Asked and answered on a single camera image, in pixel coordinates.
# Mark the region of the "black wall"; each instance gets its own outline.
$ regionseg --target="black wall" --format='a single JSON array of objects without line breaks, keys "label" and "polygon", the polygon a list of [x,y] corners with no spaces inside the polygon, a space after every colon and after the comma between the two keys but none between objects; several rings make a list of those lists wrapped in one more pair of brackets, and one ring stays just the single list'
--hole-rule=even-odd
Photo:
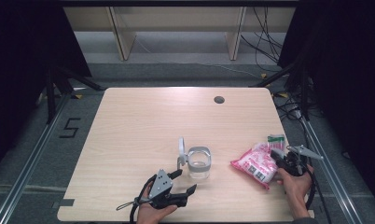
[{"label": "black wall", "polygon": [[[331,22],[309,74],[320,106],[375,196],[375,2],[338,0],[324,12]],[[294,19],[305,20],[304,12]],[[291,32],[298,35],[299,28]],[[299,46],[292,39],[285,49]],[[287,63],[296,53],[285,55]]]},{"label": "black wall", "polygon": [[0,0],[0,160],[56,66],[91,76],[63,9]]}]

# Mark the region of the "plastic packaging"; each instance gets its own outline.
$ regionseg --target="plastic packaging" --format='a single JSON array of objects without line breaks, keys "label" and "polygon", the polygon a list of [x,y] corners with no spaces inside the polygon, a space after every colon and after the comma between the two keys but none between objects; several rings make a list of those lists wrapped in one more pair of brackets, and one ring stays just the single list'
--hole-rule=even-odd
[{"label": "plastic packaging", "polygon": [[230,163],[234,168],[252,176],[266,189],[269,189],[269,182],[277,172],[277,165],[271,157],[269,143],[255,145],[254,148],[250,148],[238,160]]},{"label": "plastic packaging", "polygon": [[271,134],[267,137],[269,149],[277,152],[281,158],[285,155],[285,136],[283,134]]}]

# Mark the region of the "wrist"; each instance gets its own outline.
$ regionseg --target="wrist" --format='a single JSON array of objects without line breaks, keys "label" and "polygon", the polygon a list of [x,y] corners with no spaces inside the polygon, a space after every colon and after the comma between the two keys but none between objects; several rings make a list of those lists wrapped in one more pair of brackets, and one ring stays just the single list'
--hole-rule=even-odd
[{"label": "wrist", "polygon": [[293,219],[310,217],[304,198],[297,195],[286,195]]}]

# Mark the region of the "tripod leg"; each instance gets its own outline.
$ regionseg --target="tripod leg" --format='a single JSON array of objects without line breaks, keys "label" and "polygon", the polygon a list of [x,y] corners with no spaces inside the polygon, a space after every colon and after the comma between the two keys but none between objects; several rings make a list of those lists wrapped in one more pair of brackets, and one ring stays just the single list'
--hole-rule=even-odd
[{"label": "tripod leg", "polygon": [[105,87],[102,87],[100,85],[97,85],[96,83],[86,79],[85,77],[82,77],[82,76],[79,76],[77,74],[75,74],[74,72],[70,71],[69,69],[66,69],[66,68],[61,68],[61,67],[58,67],[59,71],[62,72],[63,74],[93,88],[94,90],[96,91],[105,91],[106,88]]},{"label": "tripod leg", "polygon": [[55,73],[58,74],[53,73],[53,83],[56,85],[59,91],[62,94],[71,94],[74,91],[74,88],[72,88],[71,83],[69,83],[68,81],[68,78],[61,74],[59,70],[56,70]]}]

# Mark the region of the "black cable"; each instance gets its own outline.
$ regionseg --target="black cable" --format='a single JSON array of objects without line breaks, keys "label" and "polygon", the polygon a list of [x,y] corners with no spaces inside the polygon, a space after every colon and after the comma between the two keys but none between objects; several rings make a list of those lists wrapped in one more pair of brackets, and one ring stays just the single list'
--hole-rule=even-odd
[{"label": "black cable", "polygon": [[[295,100],[296,100],[296,98],[300,98],[300,95],[301,95],[300,93],[299,93],[299,94],[293,94],[292,92],[289,92],[288,94],[291,95],[292,98],[295,98]],[[319,106],[319,104],[316,102],[316,99],[315,99],[314,96],[311,96],[311,95],[309,94],[309,97],[308,97],[307,101],[308,101],[308,102],[307,102],[307,110],[308,110],[308,113],[309,113],[310,115],[315,116],[315,117],[317,117],[317,118],[325,118],[325,117],[326,117],[326,116],[323,115],[321,112],[318,112],[318,111],[316,111],[316,113],[313,112],[313,111],[315,111],[315,110],[320,109],[320,106]],[[295,104],[296,104],[296,105],[300,105],[300,101],[295,102]]]},{"label": "black cable", "polygon": [[258,50],[260,53],[266,55],[273,62],[277,63],[277,59],[275,57],[271,56],[268,52],[264,51],[263,49],[259,49],[259,48],[255,47],[253,44],[249,43],[249,41],[247,41],[245,39],[245,37],[243,37],[243,35],[241,35],[241,38],[249,45],[249,47]]},{"label": "black cable", "polygon": [[[275,104],[275,106],[276,106],[277,109],[281,109],[282,111],[285,112],[280,117],[283,117],[283,119],[284,118],[289,118],[291,120],[297,120],[300,123],[300,125],[301,125],[301,127],[303,129],[303,134],[304,134],[304,139],[305,139],[305,142],[306,142],[306,147],[310,148],[310,141],[309,141],[309,138],[308,138],[308,132],[307,132],[304,124],[302,123],[302,120],[301,120],[302,116],[300,116],[299,118],[297,118],[295,115],[291,114],[291,111],[293,111],[295,109],[299,109],[299,102],[296,102],[296,103],[291,102],[292,101],[291,97],[288,100],[286,100],[286,102],[283,105],[277,105],[275,102],[274,102],[274,104]],[[286,107],[288,105],[298,105],[298,107],[296,107],[296,108],[294,108],[292,110],[286,110]],[[313,166],[313,162],[312,162],[311,158],[308,158],[308,159],[309,159],[309,164],[311,166]],[[319,183],[318,183],[318,180],[316,179],[315,174],[311,173],[310,170],[304,164],[301,164],[301,165],[303,165],[306,168],[306,170],[309,172],[310,178],[312,179],[312,186],[311,186],[311,189],[310,189],[309,199],[306,202],[307,209],[310,207],[311,203],[313,202],[313,196],[314,196],[314,193],[315,193],[315,189],[313,189],[313,188],[316,188],[316,191],[319,194],[319,198],[321,200],[321,203],[322,203],[322,205],[324,206],[324,209],[325,209],[327,222],[329,224],[331,224],[332,221],[331,221],[331,218],[330,218],[330,214],[329,214],[329,212],[327,210],[325,198],[324,198],[324,196],[322,194],[321,188],[319,186]]]},{"label": "black cable", "polygon": [[139,193],[139,196],[137,198],[135,198],[134,204],[132,205],[132,210],[130,212],[130,223],[131,224],[134,223],[134,214],[135,214],[136,209],[139,206],[139,202],[141,201],[142,195],[144,194],[144,191],[145,191],[146,187],[150,184],[150,182],[154,181],[156,179],[156,177],[157,177],[157,175],[153,175],[152,177],[150,177],[146,181],[146,183],[144,184],[144,187],[141,189],[141,192]]},{"label": "black cable", "polygon": [[263,34],[265,34],[266,37],[267,37],[267,39],[268,39],[268,42],[269,42],[269,45],[270,45],[270,48],[271,48],[271,52],[272,52],[272,54],[276,54],[276,55],[278,56],[278,58],[279,58],[278,51],[275,49],[273,43],[271,42],[272,40],[273,40],[273,41],[275,41],[275,40],[274,40],[274,39],[270,36],[270,34],[269,34],[269,26],[268,26],[268,24],[267,24],[267,16],[268,16],[269,8],[268,8],[268,7],[264,7],[264,23],[261,22],[259,16],[257,15],[257,11],[256,11],[256,9],[255,9],[254,7],[253,7],[253,10],[254,10],[255,15],[256,15],[256,17],[257,17],[257,20],[258,20],[258,22],[259,22],[259,24],[260,24],[260,27],[261,27],[261,29],[262,29],[262,34],[260,35],[259,38],[264,40],[264,38],[263,38],[262,36],[263,36]]},{"label": "black cable", "polygon": [[260,35],[260,39],[259,39],[259,41],[257,41],[257,46],[255,47],[255,62],[257,63],[257,66],[259,66],[261,69],[263,69],[263,70],[265,70],[265,71],[269,71],[269,72],[277,72],[277,71],[273,71],[273,70],[270,70],[270,69],[263,68],[263,67],[260,66],[260,64],[257,62],[257,50],[259,49],[259,44],[260,44],[260,40],[262,39],[262,36],[263,36],[263,32],[262,32],[262,34]]},{"label": "black cable", "polygon": [[[256,35],[257,37],[260,38],[260,35],[258,35],[256,32],[254,32],[254,35]],[[271,42],[270,40],[268,39],[263,39],[263,41],[266,41],[266,42]],[[283,46],[282,45],[279,45],[278,43],[272,43],[273,45],[275,45],[275,47],[281,49]]]},{"label": "black cable", "polygon": [[271,42],[273,45],[275,45],[276,47],[278,47],[278,48],[280,48],[280,49],[283,47],[283,45],[280,44],[280,43],[278,43],[276,40],[274,40],[274,39],[271,37],[271,35],[269,35],[269,38],[270,38],[270,42]]}]

